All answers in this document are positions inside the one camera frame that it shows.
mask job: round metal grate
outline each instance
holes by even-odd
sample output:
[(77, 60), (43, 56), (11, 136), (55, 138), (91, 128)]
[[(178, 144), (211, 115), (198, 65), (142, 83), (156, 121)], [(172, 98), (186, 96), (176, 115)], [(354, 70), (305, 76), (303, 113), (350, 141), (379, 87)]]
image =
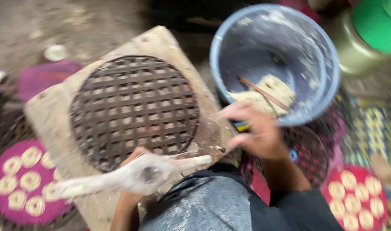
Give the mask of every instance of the round metal grate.
[(105, 63), (84, 82), (70, 107), (82, 153), (102, 171), (117, 169), (138, 145), (182, 152), (197, 127), (187, 79), (155, 57), (128, 55)]

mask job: dough-covered hand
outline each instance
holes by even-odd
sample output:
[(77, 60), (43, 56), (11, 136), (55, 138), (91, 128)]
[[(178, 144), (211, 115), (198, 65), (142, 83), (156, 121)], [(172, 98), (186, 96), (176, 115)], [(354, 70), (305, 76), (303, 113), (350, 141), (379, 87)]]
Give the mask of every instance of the dough-covered hand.
[(58, 198), (78, 197), (99, 191), (128, 191), (131, 195), (150, 195), (172, 177), (200, 165), (211, 164), (211, 156), (181, 159), (197, 155), (190, 151), (174, 156), (157, 155), (137, 147), (121, 167), (113, 172), (60, 181), (56, 184)]
[(289, 158), (287, 148), (281, 140), (280, 129), (270, 115), (262, 113), (248, 101), (241, 101), (225, 107), (220, 117), (230, 120), (244, 120), (251, 133), (243, 133), (229, 140), (227, 147), (244, 148), (250, 154), (262, 159)]

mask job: wooden stick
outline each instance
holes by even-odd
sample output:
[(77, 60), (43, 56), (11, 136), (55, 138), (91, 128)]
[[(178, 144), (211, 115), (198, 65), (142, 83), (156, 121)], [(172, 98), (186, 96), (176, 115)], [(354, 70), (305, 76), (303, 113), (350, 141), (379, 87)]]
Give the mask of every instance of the wooden stick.
[(278, 107), (280, 107), (280, 108), (282, 108), (282, 109), (284, 109), (284, 110), (287, 110), (287, 109), (288, 109), (288, 107), (287, 107), (285, 104), (281, 103), (278, 99), (272, 97), (272, 95), (268, 94), (267, 92), (265, 92), (265, 91), (262, 90), (261, 88), (255, 86), (254, 83), (252, 83), (252, 82), (246, 80), (245, 78), (243, 78), (243, 77), (241, 77), (241, 76), (239, 76), (239, 75), (237, 75), (237, 78), (238, 78), (241, 82), (243, 82), (243, 83), (249, 85), (250, 87), (252, 87), (254, 90), (256, 90), (258, 93), (260, 93), (262, 96), (264, 96), (264, 98), (268, 98), (269, 100), (271, 100), (271, 101), (272, 101), (273, 103), (275, 103)]

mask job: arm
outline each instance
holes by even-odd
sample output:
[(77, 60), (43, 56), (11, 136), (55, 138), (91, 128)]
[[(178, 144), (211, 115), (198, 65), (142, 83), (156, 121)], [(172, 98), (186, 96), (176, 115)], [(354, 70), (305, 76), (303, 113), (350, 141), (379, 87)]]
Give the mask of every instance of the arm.
[[(134, 160), (146, 149), (137, 147), (132, 154), (123, 161), (120, 166), (124, 166)], [(113, 215), (110, 231), (137, 231), (140, 225), (138, 219), (138, 203), (144, 196), (133, 192), (121, 192)]]
[(280, 129), (269, 115), (255, 110), (250, 102), (242, 101), (224, 108), (220, 116), (250, 124), (251, 134), (240, 134), (232, 138), (227, 146), (240, 146), (261, 159), (263, 173), (272, 192), (311, 190), (304, 173), (291, 161)]

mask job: blue bucket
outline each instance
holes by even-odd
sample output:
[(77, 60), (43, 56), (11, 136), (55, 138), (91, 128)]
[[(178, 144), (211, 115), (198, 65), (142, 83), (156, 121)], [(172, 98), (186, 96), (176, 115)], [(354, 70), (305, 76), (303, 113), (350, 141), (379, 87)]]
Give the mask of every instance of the blue bucket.
[(340, 85), (336, 49), (325, 31), (305, 14), (276, 4), (243, 8), (220, 26), (210, 49), (210, 67), (219, 97), (245, 91), (237, 75), (256, 84), (265, 75), (280, 78), (296, 93), (280, 126), (297, 126), (321, 115)]

